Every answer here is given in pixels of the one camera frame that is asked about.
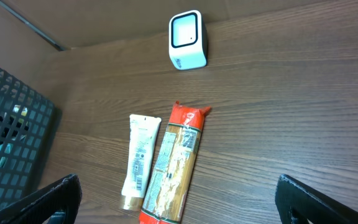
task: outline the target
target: white cube device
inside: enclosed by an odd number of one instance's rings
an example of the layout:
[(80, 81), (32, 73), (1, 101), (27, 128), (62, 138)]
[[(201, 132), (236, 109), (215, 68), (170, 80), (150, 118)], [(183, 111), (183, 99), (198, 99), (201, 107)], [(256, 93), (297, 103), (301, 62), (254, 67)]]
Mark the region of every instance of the white cube device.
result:
[(175, 68), (187, 70), (207, 64), (208, 36), (197, 10), (177, 14), (169, 22), (169, 57)]

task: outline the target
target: white tube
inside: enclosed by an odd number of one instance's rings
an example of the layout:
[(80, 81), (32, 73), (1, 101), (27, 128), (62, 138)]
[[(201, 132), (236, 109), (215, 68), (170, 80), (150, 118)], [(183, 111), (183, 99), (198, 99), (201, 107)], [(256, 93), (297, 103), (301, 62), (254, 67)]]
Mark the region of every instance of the white tube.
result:
[(161, 118), (131, 114), (131, 140), (127, 177), (121, 191), (120, 208), (140, 210), (146, 193), (154, 145)]

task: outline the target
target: wooden surface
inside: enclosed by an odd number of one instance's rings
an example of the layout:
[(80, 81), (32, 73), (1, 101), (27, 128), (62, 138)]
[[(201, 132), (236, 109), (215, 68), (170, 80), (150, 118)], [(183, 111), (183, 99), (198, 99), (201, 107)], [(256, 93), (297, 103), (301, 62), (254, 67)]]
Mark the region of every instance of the wooden surface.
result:
[(206, 22), (304, 6), (327, 0), (3, 0), (67, 48), (168, 30), (175, 14), (198, 9)]
[(209, 65), (178, 71), (167, 34), (59, 52), (32, 86), (63, 110), (41, 186), (79, 175), (78, 223), (137, 223), (118, 209), (129, 115), (211, 105), (182, 223), (280, 223), (280, 174), (358, 211), (358, 1), (207, 26)]
[(29, 82), (46, 56), (54, 52), (54, 47), (0, 6), (1, 68)]

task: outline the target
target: plastic crate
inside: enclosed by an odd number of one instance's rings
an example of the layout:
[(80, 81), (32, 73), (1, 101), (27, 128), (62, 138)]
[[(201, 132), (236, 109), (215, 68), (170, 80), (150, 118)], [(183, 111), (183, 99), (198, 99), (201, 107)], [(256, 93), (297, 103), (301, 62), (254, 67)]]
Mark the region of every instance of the plastic crate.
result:
[(0, 68), (0, 209), (37, 189), (59, 114), (51, 101)]

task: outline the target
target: packaged food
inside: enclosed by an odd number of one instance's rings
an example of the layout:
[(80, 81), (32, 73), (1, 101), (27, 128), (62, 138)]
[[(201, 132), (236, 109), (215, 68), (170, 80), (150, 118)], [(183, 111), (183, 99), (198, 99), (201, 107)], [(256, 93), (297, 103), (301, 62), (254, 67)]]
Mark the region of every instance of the packaged food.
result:
[(139, 211), (146, 193), (161, 118), (131, 114), (129, 119), (131, 140), (127, 177), (121, 191), (120, 208)]
[(210, 109), (189, 108), (178, 102), (173, 105), (140, 212), (140, 224), (180, 222), (204, 118)]

